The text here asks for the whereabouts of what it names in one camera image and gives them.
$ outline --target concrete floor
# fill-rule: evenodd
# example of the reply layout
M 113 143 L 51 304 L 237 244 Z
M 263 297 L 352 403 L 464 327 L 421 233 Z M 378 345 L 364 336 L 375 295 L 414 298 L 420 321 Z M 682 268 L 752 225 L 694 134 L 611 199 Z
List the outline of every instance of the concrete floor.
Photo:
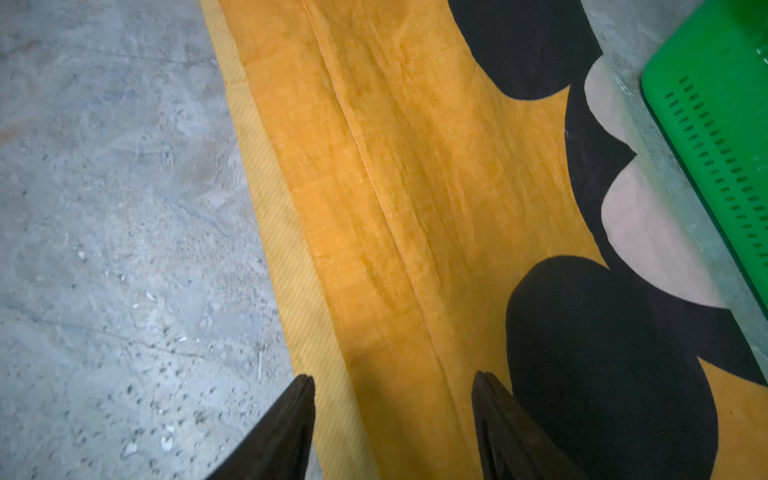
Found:
M 584 7 L 765 369 L 768 323 L 639 92 L 698 3 Z M 205 478 L 293 374 L 200 6 L 0 0 L 0 52 L 0 478 Z

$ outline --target green plastic crate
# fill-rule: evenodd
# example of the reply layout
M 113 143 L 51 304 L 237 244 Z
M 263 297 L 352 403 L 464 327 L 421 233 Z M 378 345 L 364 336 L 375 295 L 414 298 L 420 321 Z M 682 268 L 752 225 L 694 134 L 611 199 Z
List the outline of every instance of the green plastic crate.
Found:
M 650 60 L 643 93 L 768 304 L 768 0 L 709 0 Z

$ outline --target black pattern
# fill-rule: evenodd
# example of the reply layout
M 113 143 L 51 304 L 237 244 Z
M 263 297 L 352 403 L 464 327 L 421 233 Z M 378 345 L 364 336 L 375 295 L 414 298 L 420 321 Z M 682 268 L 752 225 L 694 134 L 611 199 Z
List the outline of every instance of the black pattern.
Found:
M 449 0 L 501 92 L 537 100 L 571 86 L 564 136 L 574 197 L 609 270 L 553 257 L 507 312 L 518 401 L 593 478 L 709 478 L 717 411 L 698 358 L 766 385 L 730 311 L 639 277 L 608 242 L 601 206 L 634 153 L 599 125 L 584 80 L 601 50 L 578 0 Z

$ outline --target floor mat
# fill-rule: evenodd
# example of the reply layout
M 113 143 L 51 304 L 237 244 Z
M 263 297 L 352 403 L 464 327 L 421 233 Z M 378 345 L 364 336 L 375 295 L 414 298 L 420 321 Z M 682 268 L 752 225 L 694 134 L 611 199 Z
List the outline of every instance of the floor mat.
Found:
M 590 476 L 768 471 L 578 1 L 201 4 L 328 478 L 479 478 L 478 370 Z

